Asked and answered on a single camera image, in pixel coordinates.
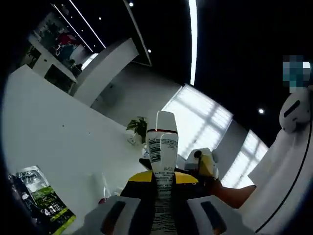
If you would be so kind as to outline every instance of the black ceiling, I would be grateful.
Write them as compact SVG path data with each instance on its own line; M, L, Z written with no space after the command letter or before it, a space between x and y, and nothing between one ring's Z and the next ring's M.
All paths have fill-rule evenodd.
M102 42L132 37L137 62L149 64L123 0L72 0ZM191 26L187 0L132 0L152 69L181 84L190 82ZM95 52L103 47L68 0L68 20ZM267 145L280 130L279 110L289 95L282 83L283 55L312 61L310 8L274 2L198 0L198 53L195 87L230 112ZM264 108L260 115L258 108Z

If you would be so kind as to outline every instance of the black cable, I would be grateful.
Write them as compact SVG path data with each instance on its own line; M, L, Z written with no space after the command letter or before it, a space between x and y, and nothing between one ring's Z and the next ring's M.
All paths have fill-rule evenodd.
M301 173L301 170L302 170L302 167L303 167L303 164L304 164L304 161L307 157L307 153L308 153L308 150L309 150L309 146L310 146L310 141L311 141L311 133L312 133L312 92L310 92L310 95L309 95L309 102L310 102L310 131L309 131L309 138L308 138L308 143L307 143L307 148L305 150L305 153L304 153L304 156L303 156L303 159L302 159L302 163L300 165L300 168L298 170L298 173L290 187L290 189L288 190L286 196L284 197L284 199L282 200L282 202L279 204L279 206L277 207L277 209L273 212L273 214L255 231L255 233L258 233L261 229L263 229L268 223L269 221L276 215L276 213L278 212L278 210L282 207L282 205L284 204L284 202L287 200L289 194L291 193L293 187L295 186L295 183L297 182L298 178L299 178L299 175Z

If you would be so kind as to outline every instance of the yellow and black object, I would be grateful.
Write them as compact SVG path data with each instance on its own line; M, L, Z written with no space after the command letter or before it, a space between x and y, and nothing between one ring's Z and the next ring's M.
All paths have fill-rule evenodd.
M157 197L157 183L153 171L141 172L130 178L121 196L141 199L132 219L129 234L150 234ZM187 200L205 196L208 196L208 190L199 184L195 177L175 172L171 192L171 211L179 235L198 234Z

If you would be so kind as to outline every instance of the potted plant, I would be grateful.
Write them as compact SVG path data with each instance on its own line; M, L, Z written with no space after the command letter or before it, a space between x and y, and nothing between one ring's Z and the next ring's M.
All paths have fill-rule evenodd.
M134 134L128 139L131 144L146 142L147 122L145 117L138 117L138 120L131 120L126 130L134 131Z

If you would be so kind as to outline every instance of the ceiling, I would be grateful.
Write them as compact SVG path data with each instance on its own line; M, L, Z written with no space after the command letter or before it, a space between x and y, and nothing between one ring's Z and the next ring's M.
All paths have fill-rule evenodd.
M190 83L187 0L132 0L133 7L126 6L124 0L72 1L105 46L132 37L139 51L136 62L152 65L153 70L178 83ZM68 20L94 52L103 49L69 0L53 3L68 9ZM197 12L195 88L223 105L237 122L271 145L280 130L279 110L289 95L282 83L283 55L304 55L312 61L312 43L304 33L311 27L309 8L287 3L281 7L273 2L198 0ZM263 115L258 113L259 108L265 110Z

